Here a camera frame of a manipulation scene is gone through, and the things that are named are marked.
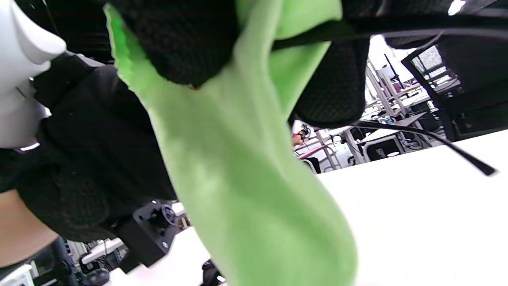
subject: black mesh chair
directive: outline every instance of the black mesh chair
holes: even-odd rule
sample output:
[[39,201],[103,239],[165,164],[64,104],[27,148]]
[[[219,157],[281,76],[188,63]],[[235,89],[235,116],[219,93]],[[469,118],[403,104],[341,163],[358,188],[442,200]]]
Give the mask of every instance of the black mesh chair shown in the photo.
[[[471,129],[464,121],[464,115],[483,109],[485,111],[483,116],[488,117],[489,108],[508,101],[508,97],[502,95],[508,84],[498,81],[465,92],[460,77],[446,66],[446,59],[441,57],[436,46],[443,40],[455,39],[436,36],[401,62],[427,91],[439,109],[435,114],[439,116],[447,138],[451,141],[460,141],[504,129],[503,124],[483,124]],[[439,84],[442,79],[447,80],[446,83]]]

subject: ceiling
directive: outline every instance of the ceiling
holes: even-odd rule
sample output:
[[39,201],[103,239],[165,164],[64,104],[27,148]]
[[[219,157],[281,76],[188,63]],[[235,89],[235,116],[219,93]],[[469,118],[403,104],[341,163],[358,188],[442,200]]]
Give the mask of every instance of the ceiling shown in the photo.
[[35,23],[59,35],[67,50],[113,63],[102,5],[91,0],[15,0]]

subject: white desk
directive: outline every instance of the white desk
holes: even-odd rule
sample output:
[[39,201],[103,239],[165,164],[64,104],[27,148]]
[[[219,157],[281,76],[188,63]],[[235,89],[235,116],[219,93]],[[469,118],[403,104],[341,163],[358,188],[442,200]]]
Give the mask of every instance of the white desk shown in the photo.
[[[458,146],[508,171],[508,131]],[[400,168],[413,164],[417,167]],[[379,189],[366,174],[397,170]],[[508,179],[485,177],[439,146],[319,175],[339,203],[359,251],[356,286],[508,285]],[[115,270],[113,286],[198,286],[209,254],[192,228],[177,235],[170,254],[129,276]]]
[[[404,126],[404,127],[409,126],[409,125],[413,124],[414,122],[416,122],[418,119],[422,118],[425,115],[425,113],[426,112],[415,115],[415,116],[408,117],[408,118],[403,119],[401,121],[394,122],[393,125]],[[360,145],[362,143],[380,139],[383,137],[387,137],[387,136],[390,136],[392,134],[399,133],[399,132],[401,132],[401,131],[391,130],[391,129],[378,129],[378,130],[372,132],[369,136],[363,138],[363,140],[358,142],[358,144]]]

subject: person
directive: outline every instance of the person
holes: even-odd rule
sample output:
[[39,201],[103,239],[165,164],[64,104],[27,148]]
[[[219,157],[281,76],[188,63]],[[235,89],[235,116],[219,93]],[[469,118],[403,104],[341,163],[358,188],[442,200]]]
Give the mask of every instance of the person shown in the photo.
[[[307,129],[302,129],[298,133],[293,134],[293,148],[298,145],[305,144],[304,139],[308,135],[309,135],[309,131]],[[316,173],[321,174],[321,167],[320,167],[319,160],[317,158],[307,157],[305,159],[308,160],[312,164],[312,166],[316,170]]]
[[67,52],[34,88],[51,111],[40,146],[0,150],[0,278],[58,236],[113,238],[119,219],[177,199],[148,113],[112,65]]

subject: black sleeve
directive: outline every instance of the black sleeve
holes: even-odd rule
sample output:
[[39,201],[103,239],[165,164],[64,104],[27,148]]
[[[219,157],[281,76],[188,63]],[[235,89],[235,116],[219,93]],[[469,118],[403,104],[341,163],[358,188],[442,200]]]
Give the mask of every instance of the black sleeve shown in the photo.
[[102,226],[153,199],[176,195],[145,109],[102,66],[51,102],[39,126],[37,180],[18,186],[28,208],[66,239],[111,237]]

